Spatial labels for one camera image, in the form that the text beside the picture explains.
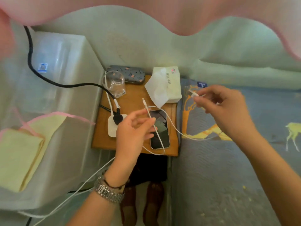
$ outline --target wooden tabletop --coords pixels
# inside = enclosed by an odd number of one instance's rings
[[[126,84],[126,94],[117,99],[118,104],[120,106],[121,114],[130,114],[135,110],[140,110],[144,108],[142,103],[142,98],[145,99],[148,106],[155,106],[149,97],[144,85],[149,80],[151,76],[145,76],[145,82],[141,85],[134,84]],[[107,95],[105,91],[103,91],[101,101],[101,105],[109,108],[109,102],[107,99]],[[115,104],[112,101],[113,109],[116,110]],[[162,106],[162,109],[170,116],[172,122],[176,126],[176,112],[177,112],[177,104],[176,103],[168,103]],[[104,150],[115,150],[116,149],[116,138],[110,137],[108,134],[108,118],[111,116],[111,113],[100,108],[98,111],[98,116],[96,120],[93,140],[92,140],[92,148],[99,148]],[[167,156],[178,156],[179,154],[179,142],[177,131],[171,125],[169,119],[167,119],[168,133],[169,133],[169,141],[170,147],[165,149],[165,155]],[[156,154],[163,153],[162,149],[153,150],[150,145],[150,140],[144,141],[144,147],[148,150],[152,151]],[[142,153],[150,154],[144,148],[142,148]]]

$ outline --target white label on cable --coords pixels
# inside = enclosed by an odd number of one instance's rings
[[[48,63],[40,63],[38,72],[39,73],[47,73]]]

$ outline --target forearm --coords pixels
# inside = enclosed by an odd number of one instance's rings
[[[104,176],[110,186],[119,187],[126,183],[131,171],[132,167],[123,161],[114,161]],[[67,226],[109,226],[116,207],[117,204],[93,191]]]
[[[256,131],[237,145],[254,171],[282,225],[301,225],[301,178]]]

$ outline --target folded yellow fabric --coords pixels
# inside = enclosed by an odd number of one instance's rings
[[[29,122],[41,137],[24,129],[6,129],[0,139],[0,186],[13,192],[23,191],[48,147],[53,133],[66,119],[65,116],[43,116]]]

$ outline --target clear glass cup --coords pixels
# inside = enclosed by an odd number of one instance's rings
[[[118,71],[111,70],[106,72],[102,78],[102,85],[116,98],[126,93],[124,76]]]

